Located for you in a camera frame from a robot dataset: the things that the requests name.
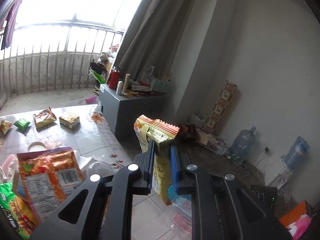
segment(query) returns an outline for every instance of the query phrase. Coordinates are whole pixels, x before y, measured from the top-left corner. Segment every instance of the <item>wooden cylinder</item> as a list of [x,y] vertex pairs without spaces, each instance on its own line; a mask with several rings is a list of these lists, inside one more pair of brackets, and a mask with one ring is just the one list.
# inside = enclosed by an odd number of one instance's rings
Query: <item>wooden cylinder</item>
[[126,75],[125,75],[125,79],[124,79],[124,84],[123,84],[122,93],[127,92],[127,88],[128,88],[128,85],[129,85],[130,77],[131,77],[131,75],[130,75],[130,74],[126,74]]

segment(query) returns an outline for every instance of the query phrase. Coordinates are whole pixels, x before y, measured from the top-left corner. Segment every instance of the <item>concrete wall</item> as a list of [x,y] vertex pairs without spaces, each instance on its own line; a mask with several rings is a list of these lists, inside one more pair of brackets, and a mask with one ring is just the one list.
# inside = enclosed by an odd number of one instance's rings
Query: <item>concrete wall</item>
[[218,65],[235,1],[195,0],[171,67],[167,121],[186,122],[203,102],[203,89],[209,87]]
[[[71,70],[73,64],[74,55],[67,55],[66,57],[66,66],[65,66],[65,77],[64,77],[64,85],[65,88],[68,88],[70,85],[71,79]],[[51,88],[54,86],[54,68],[55,68],[55,59],[56,55],[50,55],[49,64],[48,64],[48,87]],[[76,60],[74,64],[73,70],[73,80],[72,85],[73,88],[78,87],[79,82],[79,73],[81,66],[82,54],[76,55]],[[88,67],[90,61],[90,55],[84,55],[84,61],[82,65],[81,72],[81,86],[83,87],[86,84],[87,76],[88,76]],[[1,79],[2,79],[2,69],[3,63],[0,62],[1,69]],[[57,60],[57,72],[56,72],[56,86],[60,87],[62,85],[62,73],[63,73],[63,64],[64,64],[64,54],[58,55]],[[22,94],[23,83],[22,83],[22,66],[23,66],[23,58],[18,58],[17,64],[17,84],[18,84],[18,92]],[[24,68],[24,84],[25,90],[30,90],[30,66],[31,66],[31,56],[25,58],[25,68]],[[32,88],[33,91],[38,90],[38,66],[39,66],[39,55],[33,56],[32,59]],[[46,66],[47,66],[47,55],[41,56],[40,61],[40,88],[46,87]],[[7,94],[9,95],[9,59],[6,59],[4,62],[4,80],[5,87],[7,88]],[[10,80],[11,80],[11,92],[12,94],[16,93],[16,59],[12,58],[10,62]],[[95,79],[90,75],[89,84],[94,84]]]
[[224,81],[238,85],[217,133],[231,145],[242,129],[257,126],[249,162],[286,154],[298,135],[310,143],[304,165],[289,181],[297,201],[320,201],[320,25],[301,0],[238,0],[219,67],[201,112],[209,114]]

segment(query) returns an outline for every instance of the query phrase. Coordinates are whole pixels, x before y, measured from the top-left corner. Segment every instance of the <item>curtain fold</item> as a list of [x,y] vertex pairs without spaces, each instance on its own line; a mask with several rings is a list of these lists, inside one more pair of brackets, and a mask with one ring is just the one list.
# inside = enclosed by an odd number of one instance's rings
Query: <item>curtain fold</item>
[[168,74],[194,0],[142,0],[124,34],[115,66],[121,76],[155,66],[154,74]]

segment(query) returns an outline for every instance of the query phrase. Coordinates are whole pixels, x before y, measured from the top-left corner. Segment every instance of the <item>large plastic water bottle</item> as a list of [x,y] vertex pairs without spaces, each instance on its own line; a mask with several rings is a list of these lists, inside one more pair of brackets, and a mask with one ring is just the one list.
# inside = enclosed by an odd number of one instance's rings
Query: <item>large plastic water bottle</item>
[[229,148],[229,159],[234,161],[237,165],[242,164],[244,158],[250,153],[256,140],[253,133],[255,129],[256,127],[252,126],[251,130],[241,130]]

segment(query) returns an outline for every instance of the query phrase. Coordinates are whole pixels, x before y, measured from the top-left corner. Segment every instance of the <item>balcony railing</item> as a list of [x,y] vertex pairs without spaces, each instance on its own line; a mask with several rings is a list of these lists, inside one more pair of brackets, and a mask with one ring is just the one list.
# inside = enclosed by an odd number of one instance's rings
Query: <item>balcony railing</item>
[[18,26],[12,45],[0,51],[0,85],[10,96],[33,93],[36,88],[38,92],[74,85],[88,88],[94,83],[88,76],[90,62],[119,44],[123,33],[123,29],[83,21]]

